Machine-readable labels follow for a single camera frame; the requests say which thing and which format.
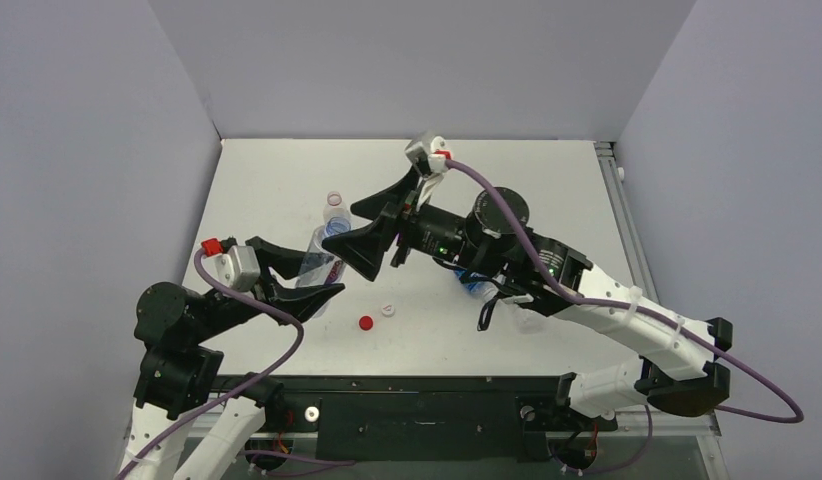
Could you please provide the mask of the clear bottle white cap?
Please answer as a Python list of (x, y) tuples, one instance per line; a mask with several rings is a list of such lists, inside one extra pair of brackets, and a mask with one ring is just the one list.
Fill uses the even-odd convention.
[(326, 238), (346, 233), (351, 229), (349, 220), (332, 217), (323, 226), (312, 233), (306, 255), (300, 267), (295, 286), (297, 288), (323, 286), (339, 283), (346, 263), (334, 254), (326, 251), (322, 241)]

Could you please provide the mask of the red label clear bottle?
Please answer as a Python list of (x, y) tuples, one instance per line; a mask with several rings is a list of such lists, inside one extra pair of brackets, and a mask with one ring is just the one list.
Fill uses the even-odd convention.
[(326, 224), (333, 220), (342, 219), (347, 226), (351, 225), (351, 212), (338, 191), (327, 193), (326, 204), (323, 208), (323, 219)]

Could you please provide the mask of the red bottle cap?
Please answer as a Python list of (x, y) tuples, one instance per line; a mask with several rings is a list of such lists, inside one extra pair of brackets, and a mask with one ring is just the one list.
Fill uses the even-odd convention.
[(374, 327), (374, 320), (370, 316), (362, 316), (358, 322), (359, 328), (363, 331), (369, 331)]

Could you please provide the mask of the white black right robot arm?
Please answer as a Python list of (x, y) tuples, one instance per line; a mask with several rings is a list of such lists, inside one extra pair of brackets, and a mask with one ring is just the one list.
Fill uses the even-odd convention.
[(352, 205), (367, 225), (322, 245), (367, 280), (386, 252), (393, 266), (411, 251), (462, 271), (465, 279), (496, 287), (497, 300), (544, 317), (589, 328), (632, 350), (631, 360), (568, 376), (551, 400), (565, 427), (617, 409), (649, 405), (698, 417), (730, 395), (730, 371), (717, 357), (732, 345), (725, 319), (691, 320), (614, 280), (584, 254), (535, 233), (529, 208), (515, 191), (480, 193), (466, 215), (432, 206), (415, 171)]

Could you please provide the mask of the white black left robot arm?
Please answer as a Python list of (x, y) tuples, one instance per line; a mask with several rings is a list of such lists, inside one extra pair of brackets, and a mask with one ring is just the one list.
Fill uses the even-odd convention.
[[(203, 241), (194, 266), (211, 285), (200, 294), (180, 284), (148, 287), (136, 306), (134, 336), (145, 347), (133, 393), (131, 429), (119, 479), (219, 479), (262, 430), (287, 432), (295, 413), (271, 373), (304, 340), (304, 324), (340, 294), (342, 283), (288, 288), (306, 254), (260, 237)], [(261, 372), (228, 389), (218, 375), (224, 354), (204, 342), (266, 314), (296, 336)]]

